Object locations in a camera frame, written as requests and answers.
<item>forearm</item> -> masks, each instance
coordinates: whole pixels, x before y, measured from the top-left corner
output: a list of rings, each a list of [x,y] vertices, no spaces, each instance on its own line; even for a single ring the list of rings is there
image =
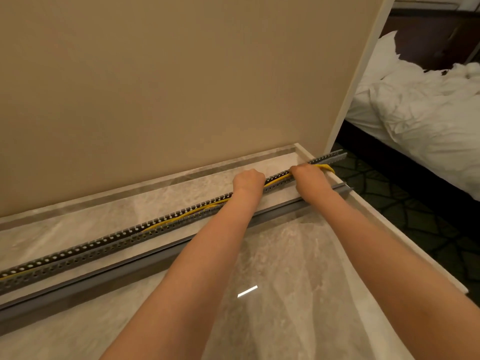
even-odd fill
[[[183,249],[103,360],[201,357],[257,204],[233,195]]]
[[[447,278],[337,193],[325,192],[313,206],[417,360],[480,358],[480,310]]]

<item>perforated metal channel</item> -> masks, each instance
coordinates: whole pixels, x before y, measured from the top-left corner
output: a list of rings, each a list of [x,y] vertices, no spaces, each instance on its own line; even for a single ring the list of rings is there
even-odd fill
[[[313,159],[309,161],[309,163],[330,164],[339,161],[346,156],[347,153],[342,153],[341,150],[333,151],[327,155]],[[265,184],[280,177],[283,177],[288,173],[289,170],[285,170],[281,173],[272,175],[265,180]],[[272,189],[276,189],[280,186],[286,185],[293,180],[294,178],[292,176],[288,176],[285,179],[282,179],[268,187],[265,187],[263,189],[263,192],[265,193],[271,191]],[[191,215],[179,219],[178,221],[167,223],[166,225],[159,225],[153,230],[145,231],[146,229],[155,224],[161,223],[171,218],[178,217],[196,208],[201,208],[203,206],[213,204],[226,198],[231,198],[231,196],[232,192],[226,193],[213,199],[209,199],[196,205],[184,208],[180,211],[172,212],[165,216],[129,227],[125,230],[120,230],[113,234],[103,236],[99,239],[85,242],[83,244],[73,246],[66,250],[58,251],[56,253],[46,255],[42,258],[35,259],[3,270],[0,272],[0,295],[10,292],[12,290],[19,289],[21,287],[25,287],[29,284],[38,282],[45,278],[54,276],[58,273],[74,268],[76,266],[80,266],[93,260],[97,260],[104,256],[113,254],[130,246],[136,245],[140,242],[144,242],[151,238],[162,235],[166,232],[170,232],[172,230],[186,226],[200,219],[212,216],[220,210],[220,208],[225,204],[224,202],[218,204],[217,206],[195,212]]]

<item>dark bed frame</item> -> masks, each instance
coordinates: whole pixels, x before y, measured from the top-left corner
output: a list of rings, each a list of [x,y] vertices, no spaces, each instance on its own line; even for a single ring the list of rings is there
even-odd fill
[[[480,43],[480,13],[393,9],[381,35],[394,30],[398,30],[395,42],[400,59],[426,70],[449,69],[471,58]],[[336,141],[480,242],[480,201],[348,121]]]

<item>green patterned carpet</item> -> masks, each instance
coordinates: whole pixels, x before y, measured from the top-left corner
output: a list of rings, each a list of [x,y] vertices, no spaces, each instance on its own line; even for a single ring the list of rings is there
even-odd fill
[[[335,144],[333,150],[342,149]],[[348,151],[336,174],[469,290],[480,306],[480,245]]]

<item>yellow wire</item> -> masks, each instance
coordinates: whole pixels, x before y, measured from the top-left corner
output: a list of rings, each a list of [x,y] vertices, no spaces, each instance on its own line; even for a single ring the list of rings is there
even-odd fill
[[[314,164],[316,167],[320,168],[320,169],[326,169],[326,170],[329,170],[330,172],[332,172],[333,174],[335,174],[335,170],[333,170],[333,168],[331,166],[329,166],[328,164]],[[281,181],[281,180],[284,180],[285,178],[287,177],[290,177],[292,174],[291,173],[287,173],[285,175],[282,175],[281,177],[277,178],[277,179],[274,179],[270,182],[268,182],[267,184],[265,184],[263,187],[268,187],[268,186],[271,186],[272,184],[278,182],[278,181]],[[180,216],[177,216],[177,217],[173,217],[173,218],[170,218],[168,220],[165,220],[165,221],[162,221],[162,222],[159,222],[159,223],[155,223],[154,225],[150,226],[150,227],[147,227],[143,230],[141,230],[140,232],[145,232],[145,231],[150,231],[151,229],[154,229],[158,226],[162,226],[162,225],[167,225],[173,221],[178,221],[180,220],[181,218],[184,218],[186,216],[189,216],[189,215],[192,215],[194,214],[195,212],[198,212],[198,211],[202,211],[202,210],[206,210],[207,208],[211,208],[211,207],[215,207],[215,206],[218,206],[219,204],[222,204],[226,201],[228,201],[230,198],[225,198],[225,199],[221,199],[221,200],[218,200],[216,202],[213,202],[213,203],[209,203],[205,206],[202,206],[202,207],[198,207],[198,208],[195,208],[191,211],[188,211],[188,212],[185,212],[183,214],[181,214]],[[37,270],[39,269],[40,267],[42,267],[43,265],[40,265],[40,266],[37,266],[35,268],[31,268],[31,269],[27,269],[27,270],[22,270],[20,272],[16,272],[14,274],[10,274],[10,275],[7,275],[7,276],[4,276],[4,277],[1,277],[0,278],[0,281],[4,280],[4,279],[9,279],[11,277],[15,277],[19,274],[23,274],[23,273],[27,273],[27,272],[31,272],[33,270]]]

